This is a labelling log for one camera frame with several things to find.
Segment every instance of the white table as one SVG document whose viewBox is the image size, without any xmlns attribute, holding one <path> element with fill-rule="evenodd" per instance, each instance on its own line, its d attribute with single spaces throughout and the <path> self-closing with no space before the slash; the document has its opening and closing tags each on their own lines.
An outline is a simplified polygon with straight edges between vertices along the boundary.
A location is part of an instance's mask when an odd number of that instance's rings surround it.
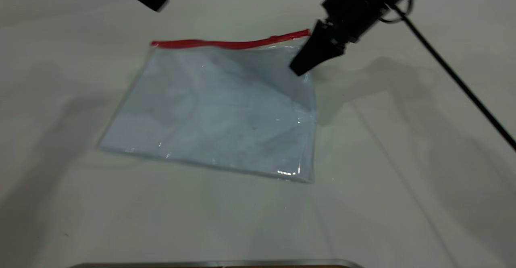
<svg viewBox="0 0 516 268">
<path fill-rule="evenodd" d="M 315 71 L 313 184 L 95 149 L 151 40 L 298 31 L 325 16 L 321 1 L 170 0 L 154 13 L 0 0 L 2 267 L 516 266 L 516 156 L 403 24 L 378 24 Z M 411 15 L 513 134 L 515 6 L 416 0 Z"/>
</svg>

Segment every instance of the red zipper seal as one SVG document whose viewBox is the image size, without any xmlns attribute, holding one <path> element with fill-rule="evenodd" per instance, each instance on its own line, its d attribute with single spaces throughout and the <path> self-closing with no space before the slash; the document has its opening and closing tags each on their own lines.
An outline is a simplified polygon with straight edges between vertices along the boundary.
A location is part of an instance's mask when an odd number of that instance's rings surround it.
<svg viewBox="0 0 516 268">
<path fill-rule="evenodd" d="M 243 49 L 252 49 L 258 48 L 260 46 L 267 46 L 269 44 L 278 44 L 279 42 L 287 42 L 292 39 L 302 38 L 305 36 L 310 36 L 310 29 L 305 29 L 302 31 L 297 31 L 293 33 L 288 33 L 279 36 L 271 36 L 262 40 L 255 40 L 254 42 L 209 42 L 206 40 L 198 40 L 198 39 L 187 39 L 187 40 L 175 40 L 171 42 L 160 42 L 153 41 L 151 42 L 151 46 L 155 46 L 157 48 L 163 49 L 188 49 L 188 48 L 198 48 L 200 46 L 217 46 L 225 49 L 233 49 L 233 50 L 243 50 Z"/>
</svg>

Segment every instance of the red zipper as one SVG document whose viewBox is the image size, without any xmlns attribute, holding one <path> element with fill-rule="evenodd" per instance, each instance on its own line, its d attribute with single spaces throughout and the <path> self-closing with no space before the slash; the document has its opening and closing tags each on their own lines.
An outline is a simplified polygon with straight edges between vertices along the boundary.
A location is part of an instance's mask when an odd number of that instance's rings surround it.
<svg viewBox="0 0 516 268">
<path fill-rule="evenodd" d="M 242 50 L 258 48 L 260 46 L 267 46 L 269 44 L 277 44 L 279 42 L 287 42 L 288 40 L 310 36 L 310 29 L 288 33 L 279 36 L 271 36 L 262 40 L 255 40 L 254 42 L 208 42 L 206 40 L 187 39 L 175 40 L 171 42 L 153 41 L 151 46 L 156 46 L 163 49 L 187 49 L 198 48 L 199 46 L 217 46 L 225 49 Z"/>
</svg>

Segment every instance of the white tabletop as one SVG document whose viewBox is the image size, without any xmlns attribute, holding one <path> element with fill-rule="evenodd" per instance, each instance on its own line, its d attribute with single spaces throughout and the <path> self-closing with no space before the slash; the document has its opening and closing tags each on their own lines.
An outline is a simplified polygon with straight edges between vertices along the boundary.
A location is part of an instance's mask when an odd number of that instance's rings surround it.
<svg viewBox="0 0 516 268">
<path fill-rule="evenodd" d="M 0 262 L 516 266 L 516 156 L 403 24 L 314 72 L 315 182 L 95 149 L 151 40 L 309 28 L 322 0 L 0 0 Z M 516 134 L 516 0 L 413 21 Z M 206 265 L 227 264 L 207 262 Z"/>
</svg>

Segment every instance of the clear plastic bag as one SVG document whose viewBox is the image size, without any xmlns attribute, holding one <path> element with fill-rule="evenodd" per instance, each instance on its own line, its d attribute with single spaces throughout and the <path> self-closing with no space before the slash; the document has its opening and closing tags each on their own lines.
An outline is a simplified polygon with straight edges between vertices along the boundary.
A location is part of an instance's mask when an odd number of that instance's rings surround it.
<svg viewBox="0 0 516 268">
<path fill-rule="evenodd" d="M 102 149 L 311 181 L 309 73 L 289 63 L 308 31 L 257 42 L 153 42 Z"/>
</svg>

